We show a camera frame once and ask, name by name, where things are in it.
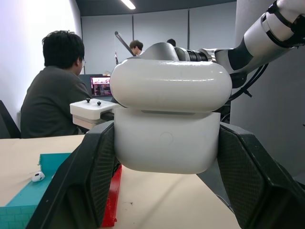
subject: person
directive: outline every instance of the person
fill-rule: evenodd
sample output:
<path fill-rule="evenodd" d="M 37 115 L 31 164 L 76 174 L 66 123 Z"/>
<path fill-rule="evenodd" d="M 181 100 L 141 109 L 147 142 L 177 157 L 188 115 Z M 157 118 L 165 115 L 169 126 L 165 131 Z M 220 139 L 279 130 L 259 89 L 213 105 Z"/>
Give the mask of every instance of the person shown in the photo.
<path fill-rule="evenodd" d="M 45 68 L 34 78 L 21 107 L 22 138 L 77 135 L 70 104 L 90 98 L 79 79 L 85 49 L 70 31 L 54 31 L 42 40 Z"/>
<path fill-rule="evenodd" d="M 169 39 L 167 43 L 171 44 L 173 47 L 176 47 L 176 41 L 174 39 Z"/>
<path fill-rule="evenodd" d="M 133 54 L 138 56 L 144 53 L 143 51 L 143 43 L 139 42 L 138 40 L 134 40 L 129 45 L 130 49 L 132 50 Z"/>

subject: earbud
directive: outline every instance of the earbud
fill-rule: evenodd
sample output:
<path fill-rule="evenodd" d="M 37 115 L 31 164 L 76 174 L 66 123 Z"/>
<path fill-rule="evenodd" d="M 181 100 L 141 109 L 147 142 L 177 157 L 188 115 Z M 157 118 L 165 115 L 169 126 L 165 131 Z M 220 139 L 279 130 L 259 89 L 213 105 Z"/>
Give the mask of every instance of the earbud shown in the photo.
<path fill-rule="evenodd" d="M 35 173 L 35 175 L 32 177 L 32 181 L 33 182 L 38 182 L 41 181 L 45 178 L 45 175 L 43 174 L 43 172 L 38 172 Z"/>

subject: teal foam piece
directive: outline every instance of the teal foam piece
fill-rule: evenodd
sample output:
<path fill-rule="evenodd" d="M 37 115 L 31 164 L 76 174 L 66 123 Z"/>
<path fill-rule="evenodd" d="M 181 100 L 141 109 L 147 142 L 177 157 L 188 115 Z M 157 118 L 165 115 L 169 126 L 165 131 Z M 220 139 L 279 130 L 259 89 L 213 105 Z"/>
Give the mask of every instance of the teal foam piece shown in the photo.
<path fill-rule="evenodd" d="M 68 158 L 70 153 L 65 154 L 41 154 L 39 164 L 45 176 L 53 176 L 58 167 Z"/>
<path fill-rule="evenodd" d="M 32 217 L 52 176 L 70 153 L 42 154 L 39 164 L 45 178 L 40 182 L 30 181 L 5 207 L 0 207 L 0 229 L 24 229 Z"/>

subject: table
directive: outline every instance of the table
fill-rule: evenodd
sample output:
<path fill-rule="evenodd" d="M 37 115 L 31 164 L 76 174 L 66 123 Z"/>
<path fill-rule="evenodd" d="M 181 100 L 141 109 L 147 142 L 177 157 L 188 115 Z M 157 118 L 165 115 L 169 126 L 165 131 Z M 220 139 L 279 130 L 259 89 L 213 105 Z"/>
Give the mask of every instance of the table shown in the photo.
<path fill-rule="evenodd" d="M 83 135 L 0 140 L 0 206 L 39 171 L 39 155 L 69 153 Z M 197 175 L 123 167 L 115 229 L 239 229 L 234 214 Z"/>

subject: white wall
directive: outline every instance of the white wall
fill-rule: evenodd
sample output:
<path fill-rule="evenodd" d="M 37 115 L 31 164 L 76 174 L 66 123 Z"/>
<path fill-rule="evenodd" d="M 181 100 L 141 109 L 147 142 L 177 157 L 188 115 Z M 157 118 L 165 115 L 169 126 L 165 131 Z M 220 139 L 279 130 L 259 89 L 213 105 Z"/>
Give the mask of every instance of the white wall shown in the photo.
<path fill-rule="evenodd" d="M 115 52 L 119 62 L 132 56 L 114 35 L 118 31 L 126 42 L 132 40 L 132 15 L 82 17 L 81 21 L 86 74 L 112 72 Z"/>
<path fill-rule="evenodd" d="M 55 30 L 81 35 L 75 0 L 0 1 L 0 99 L 17 123 L 26 91 L 44 68 L 41 40 Z"/>
<path fill-rule="evenodd" d="M 134 15 L 134 39 L 144 49 L 168 39 L 176 40 L 177 47 L 187 48 L 187 10 L 172 10 Z"/>
<path fill-rule="evenodd" d="M 236 2 L 190 9 L 190 49 L 234 48 Z"/>

